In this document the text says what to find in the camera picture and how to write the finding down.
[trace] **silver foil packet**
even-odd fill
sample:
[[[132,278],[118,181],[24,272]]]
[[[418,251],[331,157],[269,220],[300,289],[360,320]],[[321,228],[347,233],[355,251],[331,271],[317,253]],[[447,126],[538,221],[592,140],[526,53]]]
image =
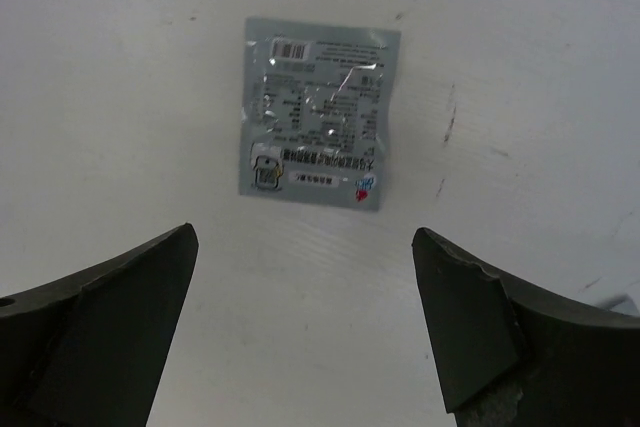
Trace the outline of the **silver foil packet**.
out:
[[[378,210],[400,33],[245,26],[240,193]]]

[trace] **white floor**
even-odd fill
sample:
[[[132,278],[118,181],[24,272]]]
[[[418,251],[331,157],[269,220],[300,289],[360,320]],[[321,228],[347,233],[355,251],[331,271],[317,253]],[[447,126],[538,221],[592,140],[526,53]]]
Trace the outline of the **white floor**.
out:
[[[402,31],[379,213],[236,194],[249,15]],[[413,232],[638,300],[639,25],[640,0],[0,0],[0,295],[190,221],[150,426],[453,426]]]

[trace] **dark mark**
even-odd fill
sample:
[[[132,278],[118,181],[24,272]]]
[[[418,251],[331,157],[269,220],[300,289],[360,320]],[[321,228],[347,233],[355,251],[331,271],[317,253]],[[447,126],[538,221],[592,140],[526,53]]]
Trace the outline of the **dark mark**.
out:
[[[446,180],[445,177],[442,178],[442,180],[440,181],[440,186],[438,187],[438,192],[436,192],[436,199],[438,197],[440,197],[440,194],[442,193],[442,189],[444,187],[444,181]]]
[[[490,149],[492,154],[500,155],[505,159],[509,158],[509,152],[507,152],[506,150],[496,149],[495,147],[490,147]]]
[[[633,209],[630,212],[627,212],[626,214],[624,214],[622,217],[620,217],[620,219],[618,219],[618,223],[616,224],[616,226],[613,228],[613,230],[611,231],[611,235],[610,237],[613,239],[616,235],[618,235],[618,232],[620,232],[620,229],[622,228],[622,226],[624,225],[624,223],[627,221],[627,219],[629,217],[633,217],[633,215],[636,213],[636,210]]]
[[[596,285],[598,282],[600,282],[602,280],[602,277],[598,277],[596,280],[589,282],[587,285],[585,285],[583,288],[581,288],[579,290],[580,293],[582,292],[586,292],[587,290],[589,290],[591,287],[593,287],[594,285]]]

